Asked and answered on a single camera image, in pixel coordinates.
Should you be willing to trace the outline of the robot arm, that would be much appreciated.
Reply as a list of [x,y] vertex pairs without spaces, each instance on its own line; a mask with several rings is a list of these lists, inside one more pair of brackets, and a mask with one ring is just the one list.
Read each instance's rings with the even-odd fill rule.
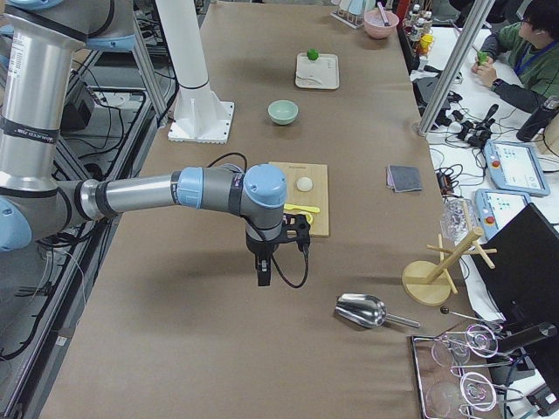
[[73,54],[135,48],[129,1],[8,1],[13,28],[1,111],[1,248],[14,251],[69,227],[170,205],[222,211],[245,220],[258,283],[269,285],[274,252],[310,246],[303,215],[284,211],[286,178],[271,164],[185,168],[168,175],[99,182],[56,181],[59,139]]

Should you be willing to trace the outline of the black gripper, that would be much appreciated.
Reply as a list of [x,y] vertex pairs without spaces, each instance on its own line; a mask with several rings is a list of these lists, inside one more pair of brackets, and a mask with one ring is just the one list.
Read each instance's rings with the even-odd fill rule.
[[262,230],[245,216],[245,240],[248,250],[255,256],[258,286],[271,284],[272,255],[281,244],[296,243],[307,257],[310,247],[310,227],[304,215],[284,214],[282,221],[271,230]]

